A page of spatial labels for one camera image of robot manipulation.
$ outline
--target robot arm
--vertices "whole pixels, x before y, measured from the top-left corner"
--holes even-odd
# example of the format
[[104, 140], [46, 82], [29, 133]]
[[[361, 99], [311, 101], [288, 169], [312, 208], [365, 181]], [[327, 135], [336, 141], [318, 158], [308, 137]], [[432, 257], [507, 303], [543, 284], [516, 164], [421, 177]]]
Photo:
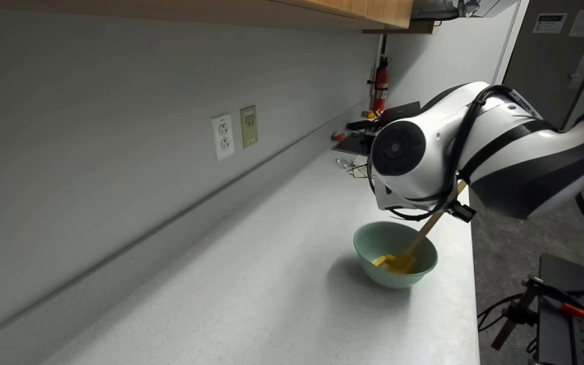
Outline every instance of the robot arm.
[[487, 82], [455, 87], [429, 104], [381, 127], [370, 143], [381, 208], [449, 208], [462, 179], [484, 207], [527, 219], [584, 187], [584, 116], [555, 131], [516, 92]]

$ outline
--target cable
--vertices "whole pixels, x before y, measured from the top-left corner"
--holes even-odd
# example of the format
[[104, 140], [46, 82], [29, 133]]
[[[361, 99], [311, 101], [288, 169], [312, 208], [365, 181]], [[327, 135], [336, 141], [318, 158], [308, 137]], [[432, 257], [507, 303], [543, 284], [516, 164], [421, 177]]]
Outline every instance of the cable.
[[479, 320], [476, 329], [479, 329], [479, 333], [490, 329], [492, 325], [496, 325], [496, 323], [502, 319], [502, 314], [501, 314], [499, 319], [494, 319], [490, 325], [484, 327], [488, 314], [490, 314], [496, 306], [501, 306], [501, 304], [505, 304], [505, 303], [512, 303], [512, 299], [516, 299], [518, 296], [520, 296], [520, 294], [507, 296], [507, 297], [502, 297], [502, 299], [496, 299], [496, 303], [490, 304], [488, 309], [481, 310], [481, 313], [476, 314], [476, 320]]
[[533, 336], [531, 342], [527, 345], [527, 353], [535, 354], [537, 353], [537, 342], [540, 342], [540, 339]]
[[[443, 187], [433, 197], [429, 197], [429, 198], [435, 198], [435, 205], [421, 215], [400, 213], [398, 208], [401, 208], [401, 207], [389, 207], [387, 211], [392, 211], [393, 215], [398, 215], [401, 219], [420, 220], [420, 219], [429, 217], [435, 211], [447, 208], [457, 200], [457, 181], [462, 179], [457, 174], [458, 160], [460, 160], [462, 149], [467, 145], [472, 123], [476, 121], [476, 116], [481, 113], [481, 108], [492, 95], [502, 95], [502, 98], [514, 101], [516, 106], [520, 106], [525, 112], [533, 113], [535, 119], [541, 119], [541, 116], [535, 112], [535, 108], [522, 95], [518, 95], [514, 89], [510, 89], [507, 85], [490, 85], [490, 87], [482, 89], [470, 101], [470, 106], [468, 106], [468, 110], [467, 110], [467, 113], [458, 126], [458, 131], [457, 131], [455, 143], [453, 143], [453, 151], [449, 151], [449, 164], [446, 167], [446, 174], [443, 174]], [[370, 179], [370, 158], [368, 158], [368, 187], [375, 192], [372, 179]]]

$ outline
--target light blue bowl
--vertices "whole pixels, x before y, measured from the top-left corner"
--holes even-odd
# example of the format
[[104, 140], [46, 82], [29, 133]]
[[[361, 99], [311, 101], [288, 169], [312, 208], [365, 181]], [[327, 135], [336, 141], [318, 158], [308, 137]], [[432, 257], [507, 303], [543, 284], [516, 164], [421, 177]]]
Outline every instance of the light blue bowl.
[[429, 239], [416, 248], [416, 263], [408, 273], [378, 267], [372, 266], [372, 259], [379, 256], [404, 252], [416, 236], [416, 230], [393, 220], [372, 220], [359, 227], [352, 238], [359, 266], [379, 285], [393, 290], [413, 285], [417, 280], [421, 280], [428, 272], [435, 267], [437, 253]]

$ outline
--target wooden cabinet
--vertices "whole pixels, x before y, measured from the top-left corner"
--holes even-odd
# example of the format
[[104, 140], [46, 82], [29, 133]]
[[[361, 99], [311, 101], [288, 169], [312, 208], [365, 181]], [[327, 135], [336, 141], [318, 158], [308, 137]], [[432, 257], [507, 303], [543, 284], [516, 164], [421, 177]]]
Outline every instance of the wooden cabinet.
[[408, 29], [413, 0], [283, 0], [352, 19], [365, 19], [393, 29]]
[[282, 29], [408, 29], [411, 0], [0, 0], [0, 7]]

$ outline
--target white countertop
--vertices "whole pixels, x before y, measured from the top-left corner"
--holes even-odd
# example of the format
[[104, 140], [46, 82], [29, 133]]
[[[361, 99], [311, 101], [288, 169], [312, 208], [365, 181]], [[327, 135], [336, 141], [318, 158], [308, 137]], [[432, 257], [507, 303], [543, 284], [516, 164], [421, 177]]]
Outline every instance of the white countertop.
[[435, 269], [411, 290], [378, 287], [351, 239], [400, 219], [336, 157], [351, 154], [324, 151], [218, 220], [46, 365], [476, 365], [470, 225], [443, 217]]

